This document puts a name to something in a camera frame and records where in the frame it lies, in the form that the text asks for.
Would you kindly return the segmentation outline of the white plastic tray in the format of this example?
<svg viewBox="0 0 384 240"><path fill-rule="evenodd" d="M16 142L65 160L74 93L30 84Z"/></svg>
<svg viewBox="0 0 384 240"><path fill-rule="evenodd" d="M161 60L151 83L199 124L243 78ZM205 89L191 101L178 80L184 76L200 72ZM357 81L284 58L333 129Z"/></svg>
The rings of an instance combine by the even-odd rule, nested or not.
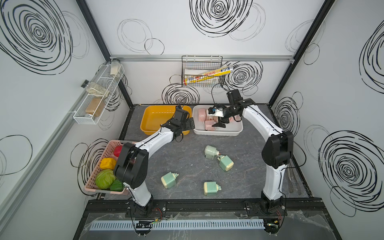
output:
<svg viewBox="0 0 384 240"><path fill-rule="evenodd" d="M210 106L197 105L193 108L192 117L194 118L195 128L193 129L194 133L197 135L207 135L207 136L238 136L243 131L243 122L232 122L225 124L226 128L219 128L216 131L206 131L205 122L199 122L198 119L198 109L208 109Z"/></svg>

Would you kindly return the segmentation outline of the yellow plastic tray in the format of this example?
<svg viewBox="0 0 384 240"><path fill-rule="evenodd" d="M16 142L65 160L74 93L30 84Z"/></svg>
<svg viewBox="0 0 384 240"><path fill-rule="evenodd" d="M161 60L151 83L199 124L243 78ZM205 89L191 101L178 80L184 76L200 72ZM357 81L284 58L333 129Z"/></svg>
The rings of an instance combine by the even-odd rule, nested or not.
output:
<svg viewBox="0 0 384 240"><path fill-rule="evenodd" d="M166 124L171 118L174 118L174 114L177 108L181 107L184 111L187 111L187 123L186 129L183 128L181 134L176 135L176 138L181 135L187 135L191 130L195 128L195 123L192 118L192 109L189 106L177 106L177 105L153 105L145 109L142 117L140 129L146 135L152 135L156 132L165 133L166 128L162 125Z"/></svg>

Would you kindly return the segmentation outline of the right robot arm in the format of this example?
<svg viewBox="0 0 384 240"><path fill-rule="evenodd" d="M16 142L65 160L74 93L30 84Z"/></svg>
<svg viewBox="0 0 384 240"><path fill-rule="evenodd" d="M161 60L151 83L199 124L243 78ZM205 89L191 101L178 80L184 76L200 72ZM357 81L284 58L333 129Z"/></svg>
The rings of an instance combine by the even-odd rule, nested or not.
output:
<svg viewBox="0 0 384 240"><path fill-rule="evenodd" d="M208 113L219 120L214 127L225 128L230 117L240 116L248 120L264 138L266 143L262 158L267 168L260 208L264 214L270 215L283 206L283 179L293 156L294 136L274 124L252 99L243 99L238 90L227 92L227 97L230 103L228 107L214 104Z"/></svg>

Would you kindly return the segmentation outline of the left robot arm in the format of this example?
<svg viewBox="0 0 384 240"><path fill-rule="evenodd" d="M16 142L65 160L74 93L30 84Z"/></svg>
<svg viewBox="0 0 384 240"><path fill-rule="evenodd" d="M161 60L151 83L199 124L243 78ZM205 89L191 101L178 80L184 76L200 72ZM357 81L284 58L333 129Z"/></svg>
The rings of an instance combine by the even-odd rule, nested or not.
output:
<svg viewBox="0 0 384 240"><path fill-rule="evenodd" d="M149 159L160 148L183 137L184 131L195 128L194 120L182 106L176 106L172 117L146 139L135 144L125 143L114 168L114 176L128 189L135 206L149 215L153 196L145 183Z"/></svg>

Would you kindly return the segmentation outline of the green sharpener round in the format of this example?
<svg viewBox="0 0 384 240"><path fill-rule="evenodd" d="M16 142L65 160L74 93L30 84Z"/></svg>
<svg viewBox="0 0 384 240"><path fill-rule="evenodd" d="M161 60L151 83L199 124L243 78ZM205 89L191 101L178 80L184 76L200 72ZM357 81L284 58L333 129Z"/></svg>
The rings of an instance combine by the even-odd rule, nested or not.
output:
<svg viewBox="0 0 384 240"><path fill-rule="evenodd" d="M206 159L208 160L216 159L221 155L220 152L217 150L217 148L210 145L207 145L205 147L204 154Z"/></svg>

